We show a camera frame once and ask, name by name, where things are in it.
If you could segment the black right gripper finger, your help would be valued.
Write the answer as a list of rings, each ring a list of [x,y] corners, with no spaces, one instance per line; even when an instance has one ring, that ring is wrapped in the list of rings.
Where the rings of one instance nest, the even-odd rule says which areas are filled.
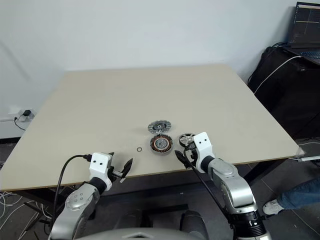
[[[175,153],[175,156],[177,157],[177,159],[184,165],[184,167],[186,169],[192,167],[192,164],[191,164],[190,160],[186,156],[186,151],[185,150],[183,152],[181,152],[179,150],[175,150],[174,153]]]

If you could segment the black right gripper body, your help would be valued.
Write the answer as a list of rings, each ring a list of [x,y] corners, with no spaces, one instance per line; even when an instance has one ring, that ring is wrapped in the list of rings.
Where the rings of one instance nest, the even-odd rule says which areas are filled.
[[[197,147],[193,141],[191,141],[185,145],[184,150],[183,150],[183,156],[190,163],[197,162],[197,160],[198,160]]]

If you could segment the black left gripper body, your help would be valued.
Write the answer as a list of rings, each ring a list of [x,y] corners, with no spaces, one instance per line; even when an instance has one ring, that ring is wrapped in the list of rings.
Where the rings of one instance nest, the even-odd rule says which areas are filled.
[[[111,183],[116,181],[117,179],[122,179],[124,175],[124,170],[116,170],[112,165],[113,156],[108,156],[107,163],[107,178]]]

